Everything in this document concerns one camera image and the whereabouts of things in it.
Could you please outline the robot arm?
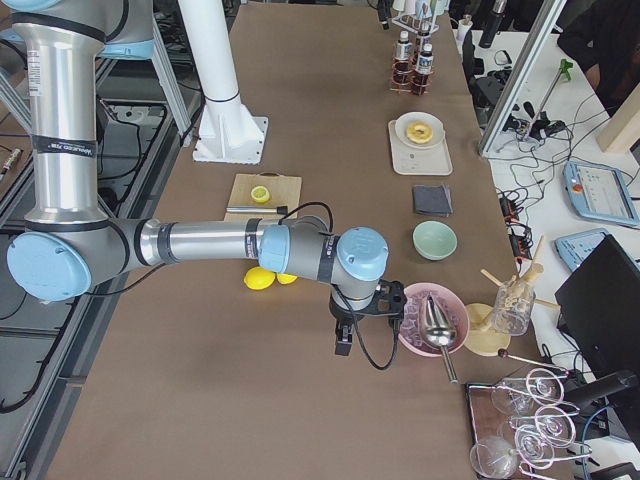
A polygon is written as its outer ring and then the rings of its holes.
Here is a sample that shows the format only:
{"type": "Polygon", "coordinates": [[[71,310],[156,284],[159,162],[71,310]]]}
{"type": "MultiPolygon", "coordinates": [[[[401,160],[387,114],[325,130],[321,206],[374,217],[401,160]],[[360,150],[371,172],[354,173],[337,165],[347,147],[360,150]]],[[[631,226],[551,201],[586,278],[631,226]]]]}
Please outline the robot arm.
{"type": "Polygon", "coordinates": [[[6,259],[26,292],[60,301],[144,266],[250,258],[269,271],[331,286],[339,355],[360,340],[366,316],[385,316],[400,327],[403,286],[383,279],[388,246],[371,228],[336,235],[330,221],[313,216],[163,223],[106,214],[97,192],[94,62],[149,58],[152,5],[13,1],[9,7],[26,45],[35,205],[6,259]]]}

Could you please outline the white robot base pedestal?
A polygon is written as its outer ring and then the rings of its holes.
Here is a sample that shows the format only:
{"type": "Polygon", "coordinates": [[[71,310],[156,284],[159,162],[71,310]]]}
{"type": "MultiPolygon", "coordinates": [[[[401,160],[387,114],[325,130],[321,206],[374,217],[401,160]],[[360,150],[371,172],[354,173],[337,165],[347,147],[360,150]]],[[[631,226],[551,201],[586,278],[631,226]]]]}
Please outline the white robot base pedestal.
{"type": "Polygon", "coordinates": [[[223,5],[182,0],[179,7],[205,100],[193,159],[256,165],[268,119],[254,117],[241,100],[223,5]]]}

